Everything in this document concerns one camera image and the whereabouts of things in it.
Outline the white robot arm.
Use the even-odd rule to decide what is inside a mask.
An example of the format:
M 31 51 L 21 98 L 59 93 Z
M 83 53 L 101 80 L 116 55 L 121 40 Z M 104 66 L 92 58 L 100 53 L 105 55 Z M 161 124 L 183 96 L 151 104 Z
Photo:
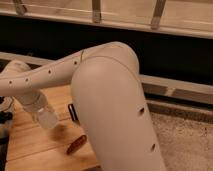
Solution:
M 110 42 L 34 70 L 2 73 L 0 96 L 66 84 L 103 171 L 167 171 L 131 47 Z

